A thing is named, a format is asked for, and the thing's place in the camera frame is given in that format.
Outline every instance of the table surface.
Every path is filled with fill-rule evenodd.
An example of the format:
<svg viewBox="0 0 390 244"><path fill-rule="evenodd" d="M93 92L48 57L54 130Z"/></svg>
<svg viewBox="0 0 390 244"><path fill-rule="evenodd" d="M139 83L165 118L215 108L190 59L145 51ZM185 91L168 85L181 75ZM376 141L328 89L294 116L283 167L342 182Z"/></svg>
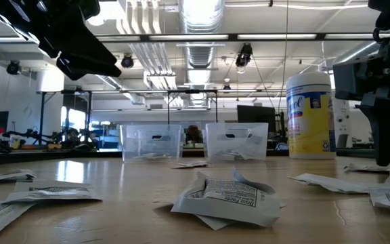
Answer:
<svg viewBox="0 0 390 244"><path fill-rule="evenodd" d="M368 195L333 193L287 178L311 173L381 183L387 177L344 173L350 163L374 164L372 159L347 157L329 161L268 157L262 162L214 163L196 169L120 159L0 165L0 173L30 169L40 179L90 183L104 198L35 205L0 232L0 243L390 243L390 210L373 208ZM195 216L169 212L170 202L195 180L197 171L231 179L233 165L245 178L273 186L287 204L271 228L237 224L214 231ZM0 184L0 200L13 187Z"/></svg>

